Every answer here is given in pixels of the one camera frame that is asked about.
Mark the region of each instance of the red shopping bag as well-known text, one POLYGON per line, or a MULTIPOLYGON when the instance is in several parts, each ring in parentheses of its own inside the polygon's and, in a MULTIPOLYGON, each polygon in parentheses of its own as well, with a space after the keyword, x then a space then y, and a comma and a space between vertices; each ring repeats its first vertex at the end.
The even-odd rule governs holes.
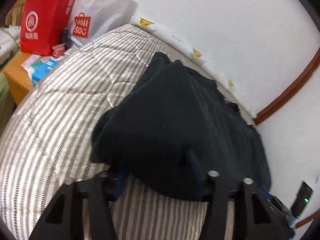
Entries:
POLYGON ((73 35, 81 38, 88 38, 91 17, 85 17, 84 13, 79 13, 75 17, 76 26, 73 29, 73 35))
POLYGON ((21 19, 21 51, 52 54, 67 27, 75 0, 27 0, 21 19))

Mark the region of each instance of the folded cloth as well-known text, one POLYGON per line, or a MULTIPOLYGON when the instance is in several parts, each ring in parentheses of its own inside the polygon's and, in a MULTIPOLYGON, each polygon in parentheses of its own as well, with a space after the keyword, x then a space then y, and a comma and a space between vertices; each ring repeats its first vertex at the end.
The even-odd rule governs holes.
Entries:
POLYGON ((131 93, 92 133, 94 163, 128 164, 155 191, 199 201, 210 170, 270 189, 259 134, 225 104, 214 80, 157 52, 131 93))

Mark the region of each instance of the green fabric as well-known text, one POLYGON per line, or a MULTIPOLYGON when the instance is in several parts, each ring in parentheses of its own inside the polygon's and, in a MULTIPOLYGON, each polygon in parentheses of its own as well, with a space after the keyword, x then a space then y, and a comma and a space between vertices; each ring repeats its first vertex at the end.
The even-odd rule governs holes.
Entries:
POLYGON ((7 79, 0 72, 0 136, 10 119, 15 103, 10 93, 7 79))

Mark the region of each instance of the striped fabric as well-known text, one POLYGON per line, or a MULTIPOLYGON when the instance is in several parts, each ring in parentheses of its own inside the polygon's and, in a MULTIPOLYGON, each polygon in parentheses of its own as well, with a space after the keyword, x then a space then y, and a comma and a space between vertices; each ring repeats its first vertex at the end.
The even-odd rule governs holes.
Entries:
MULTIPOLYGON (((66 178, 92 178, 91 133, 100 116, 131 91, 157 51, 199 67, 160 39, 133 26, 117 28, 64 59, 18 106, 0 139, 0 216, 27 240, 66 178)), ((226 239, 231 239, 229 204, 226 239)), ((130 177, 111 203, 119 239, 197 240, 206 203, 164 197, 130 177)), ((84 205, 85 239, 90 239, 84 205)))

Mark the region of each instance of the white circular logo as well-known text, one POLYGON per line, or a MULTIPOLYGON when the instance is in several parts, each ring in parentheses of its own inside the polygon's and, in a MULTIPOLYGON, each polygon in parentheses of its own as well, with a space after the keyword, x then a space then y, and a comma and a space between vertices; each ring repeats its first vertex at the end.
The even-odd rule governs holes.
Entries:
POLYGON ((33 32, 38 26, 38 15, 35 11, 29 12, 26 19, 27 30, 33 32))

